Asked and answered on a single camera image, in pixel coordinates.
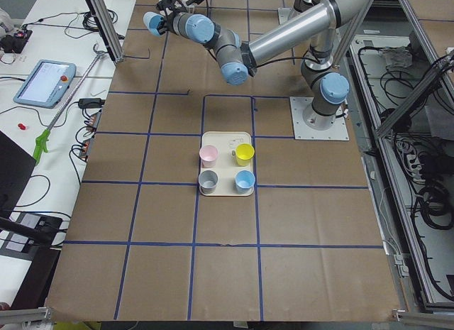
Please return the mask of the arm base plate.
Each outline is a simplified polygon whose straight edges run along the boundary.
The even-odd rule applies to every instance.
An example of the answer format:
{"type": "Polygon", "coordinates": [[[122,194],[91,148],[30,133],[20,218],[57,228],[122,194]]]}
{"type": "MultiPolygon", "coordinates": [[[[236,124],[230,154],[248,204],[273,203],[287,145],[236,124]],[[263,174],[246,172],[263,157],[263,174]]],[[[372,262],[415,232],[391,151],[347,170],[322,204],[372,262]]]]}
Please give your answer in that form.
{"type": "Polygon", "coordinates": [[[279,25],[282,26],[282,28],[279,29],[279,35],[284,36],[298,33],[299,27],[297,25],[297,20],[301,15],[302,12],[299,12],[293,8],[279,8],[279,25]]]}
{"type": "Polygon", "coordinates": [[[290,97],[294,138],[298,141],[349,141],[345,114],[339,106],[332,116],[313,110],[312,97],[290,97]]]}

